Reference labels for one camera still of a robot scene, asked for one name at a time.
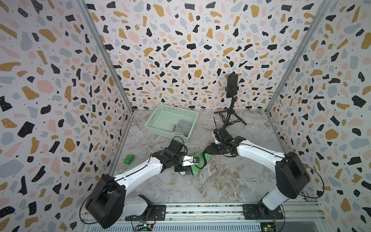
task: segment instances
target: metal bracket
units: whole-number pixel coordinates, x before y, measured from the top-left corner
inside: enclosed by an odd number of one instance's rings
[[[166,214],[166,205],[153,205],[152,212],[149,218],[144,219],[145,221],[164,221]],[[125,217],[125,221],[139,221],[143,219],[140,216],[127,216]]]
[[[278,206],[275,210],[268,211],[267,217],[263,218],[260,215],[258,204],[243,204],[243,216],[245,220],[276,220],[283,219],[281,207]]]

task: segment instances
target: green cube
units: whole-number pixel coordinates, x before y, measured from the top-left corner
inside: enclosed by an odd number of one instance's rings
[[[134,155],[127,155],[124,159],[124,164],[130,165],[134,159]]]

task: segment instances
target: marble floor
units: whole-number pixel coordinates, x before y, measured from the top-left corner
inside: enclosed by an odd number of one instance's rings
[[[115,174],[141,164],[151,153],[169,145],[170,139],[151,134],[144,127],[152,113],[153,111],[135,112]],[[239,122],[227,127],[233,137],[239,135],[270,150],[282,151],[263,111],[237,113],[246,121],[247,126]],[[213,142],[213,116],[212,111],[199,111],[191,138],[186,143],[188,155],[197,153]],[[215,118],[218,126],[221,126],[221,118],[218,115]],[[129,166],[123,163],[128,154],[135,155]],[[220,155],[212,156],[197,176],[182,176],[174,172],[174,168],[167,169],[139,185],[129,196],[144,194],[155,203],[258,202],[275,184],[274,173],[263,165],[240,156],[227,158]],[[304,199],[298,197],[292,201]]]

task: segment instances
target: terrazzo wallpaper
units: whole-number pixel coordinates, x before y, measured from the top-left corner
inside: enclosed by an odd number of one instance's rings
[[[370,4],[334,1],[269,112],[285,149],[323,177],[336,232],[371,231]],[[306,194],[321,191],[314,174]]]
[[[125,129],[72,1],[0,1],[0,231],[77,231]]]
[[[263,109],[321,0],[86,0],[134,109]]]

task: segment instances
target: plastic basket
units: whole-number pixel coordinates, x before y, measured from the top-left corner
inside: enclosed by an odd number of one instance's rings
[[[197,117],[197,111],[186,110],[171,105],[158,104],[157,108],[144,126],[152,134],[158,134],[166,138],[174,138],[175,136],[179,136],[184,140],[184,142],[188,142],[194,125],[196,124]],[[193,123],[191,131],[187,137],[173,133],[174,125],[177,124],[181,119]]]

